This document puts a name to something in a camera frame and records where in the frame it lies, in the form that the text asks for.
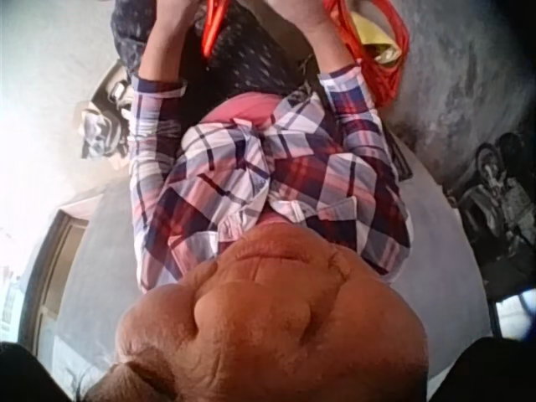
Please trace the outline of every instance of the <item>nose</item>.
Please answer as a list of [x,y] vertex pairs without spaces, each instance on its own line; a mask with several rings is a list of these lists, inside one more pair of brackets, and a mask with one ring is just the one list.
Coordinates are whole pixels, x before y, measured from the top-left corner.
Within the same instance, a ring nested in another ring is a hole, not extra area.
[[232,281],[194,308],[198,337],[219,347],[295,348],[311,321],[306,301],[253,281]]

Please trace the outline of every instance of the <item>lap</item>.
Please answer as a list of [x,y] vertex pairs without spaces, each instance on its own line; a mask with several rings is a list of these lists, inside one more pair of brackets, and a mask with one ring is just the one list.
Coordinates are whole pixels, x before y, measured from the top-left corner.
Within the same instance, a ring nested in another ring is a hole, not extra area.
[[[141,63],[155,22],[155,7],[155,0],[116,0],[111,28],[130,74],[135,74]],[[188,91],[197,91],[198,98],[212,99],[217,105],[251,91],[284,96],[302,83],[298,68],[287,60],[283,49],[237,2],[229,7],[213,55],[204,60],[200,49],[205,17],[203,4],[188,33],[181,65]],[[212,94],[204,94],[208,88]]]

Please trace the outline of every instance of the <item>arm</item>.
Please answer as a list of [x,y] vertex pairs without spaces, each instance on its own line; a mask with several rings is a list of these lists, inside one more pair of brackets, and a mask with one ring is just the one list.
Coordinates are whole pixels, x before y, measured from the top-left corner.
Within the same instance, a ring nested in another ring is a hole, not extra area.
[[266,1],[294,23],[314,49],[344,151],[354,155],[350,168],[353,189],[348,193],[361,194],[357,219],[362,228],[368,228],[358,233],[363,236],[359,240],[363,248],[358,247],[358,252],[378,272],[393,271],[409,254],[411,223],[361,67],[341,40],[322,0]]
[[266,0],[294,23],[311,44],[320,81],[342,130],[346,151],[361,157],[398,194],[396,176],[384,139],[382,122],[361,68],[341,40],[322,0]]
[[139,78],[132,80],[134,99],[129,145],[138,280],[142,274],[147,231],[180,147],[183,128],[177,111],[186,84],[178,78],[178,72],[184,40],[197,4],[190,0],[158,0],[157,21],[147,41]]

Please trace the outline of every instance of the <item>yellow cloth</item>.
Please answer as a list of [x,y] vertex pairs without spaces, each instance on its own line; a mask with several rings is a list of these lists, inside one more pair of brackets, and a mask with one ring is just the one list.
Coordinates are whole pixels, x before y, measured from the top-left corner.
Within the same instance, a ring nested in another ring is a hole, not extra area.
[[383,51],[375,59],[380,64],[393,63],[400,58],[402,51],[399,45],[386,34],[382,28],[367,20],[359,13],[351,12],[353,24],[358,31],[363,45],[378,46]]

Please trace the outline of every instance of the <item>red white and blue plaid shirt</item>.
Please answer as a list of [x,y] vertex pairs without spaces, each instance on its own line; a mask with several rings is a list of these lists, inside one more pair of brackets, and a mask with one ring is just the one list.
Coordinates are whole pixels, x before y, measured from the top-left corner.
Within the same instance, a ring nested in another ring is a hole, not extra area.
[[297,91],[265,130],[248,121],[183,132],[185,82],[134,79],[131,200],[143,291],[178,281],[255,227],[266,205],[359,253],[400,268],[411,224],[361,68],[320,76],[330,100]]

